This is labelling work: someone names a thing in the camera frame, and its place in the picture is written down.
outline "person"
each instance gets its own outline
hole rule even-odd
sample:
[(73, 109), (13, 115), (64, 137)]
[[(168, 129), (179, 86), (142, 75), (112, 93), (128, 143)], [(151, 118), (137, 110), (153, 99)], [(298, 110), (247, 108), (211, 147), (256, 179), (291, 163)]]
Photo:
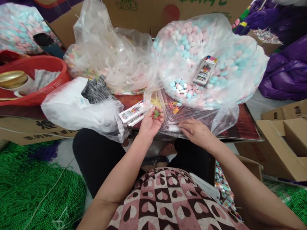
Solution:
[(208, 180), (210, 156), (220, 163), (251, 228), (307, 229), (200, 121), (180, 121), (189, 140), (167, 146), (170, 153), (177, 152), (168, 167), (145, 173), (140, 167), (164, 122), (161, 109), (160, 119), (152, 118), (155, 109), (144, 116), (126, 153), (120, 143), (93, 130), (77, 133), (73, 152), (94, 197), (77, 230), (248, 229), (209, 195), (210, 189), (202, 190), (194, 181), (195, 176)]

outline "gold lid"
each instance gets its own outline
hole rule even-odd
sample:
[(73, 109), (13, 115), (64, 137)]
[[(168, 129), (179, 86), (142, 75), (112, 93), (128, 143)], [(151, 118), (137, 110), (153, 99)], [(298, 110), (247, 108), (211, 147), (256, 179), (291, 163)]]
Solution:
[(0, 87), (17, 88), (25, 84), (28, 76), (23, 71), (9, 71), (0, 74)]

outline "cardboard box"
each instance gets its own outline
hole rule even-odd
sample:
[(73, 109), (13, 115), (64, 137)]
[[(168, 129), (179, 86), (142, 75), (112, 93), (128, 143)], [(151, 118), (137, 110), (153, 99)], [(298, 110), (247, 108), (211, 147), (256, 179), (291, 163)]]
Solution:
[(74, 137), (76, 133), (77, 131), (75, 130), (64, 129), (48, 120), (12, 117), (0, 118), (0, 139), (5, 139), (18, 145)]
[(264, 53), (269, 56), (271, 53), (273, 53), (278, 47), (280, 47), (282, 44), (271, 44), (271, 43), (266, 43), (261, 41), (255, 34), (253, 31), (249, 31), (249, 33), (247, 34), (247, 36), (250, 36), (252, 38), (254, 38), (258, 45), (260, 45), (263, 50)]
[(264, 174), (307, 180), (307, 121), (303, 118), (256, 122), (265, 142), (236, 143), (241, 156), (264, 167)]
[[(35, 0), (36, 8), (62, 44), (75, 43), (73, 25), (80, 15), (82, 0)], [(223, 13), (233, 24), (249, 6), (244, 0), (103, 0), (113, 27), (136, 29), (155, 37), (174, 20)]]
[(239, 155), (236, 156), (251, 171), (251, 173), (258, 178), (258, 180), (262, 181), (262, 170), (263, 170), (262, 165), (246, 157)]
[(262, 120), (287, 120), (301, 117), (307, 120), (307, 99), (285, 105), (261, 115)]

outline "black pants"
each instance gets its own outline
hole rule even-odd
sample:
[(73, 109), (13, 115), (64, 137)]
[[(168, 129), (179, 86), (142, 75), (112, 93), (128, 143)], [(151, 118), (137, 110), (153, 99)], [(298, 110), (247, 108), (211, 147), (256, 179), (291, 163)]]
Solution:
[[(207, 151), (184, 139), (175, 140), (175, 149), (178, 154), (169, 167), (194, 173), (212, 184), (214, 167), (209, 165), (212, 161)], [(92, 197), (95, 197), (106, 177), (126, 153), (120, 143), (86, 128), (76, 134), (73, 152)], [(145, 171), (140, 169), (137, 179), (144, 174)]]

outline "person's left hand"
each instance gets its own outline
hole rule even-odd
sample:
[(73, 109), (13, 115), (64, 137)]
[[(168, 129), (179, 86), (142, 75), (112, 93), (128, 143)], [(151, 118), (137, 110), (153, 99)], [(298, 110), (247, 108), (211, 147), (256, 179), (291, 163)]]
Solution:
[[(153, 112), (155, 110), (159, 110), (160, 114), (160, 119), (154, 119), (152, 117)], [(153, 106), (147, 114), (144, 116), (141, 124), (141, 128), (139, 131), (139, 134), (142, 136), (148, 136), (150, 138), (154, 138), (154, 136), (158, 133), (159, 129), (161, 128), (162, 123), (164, 122), (164, 113), (163, 109), (159, 109), (158, 106)]]

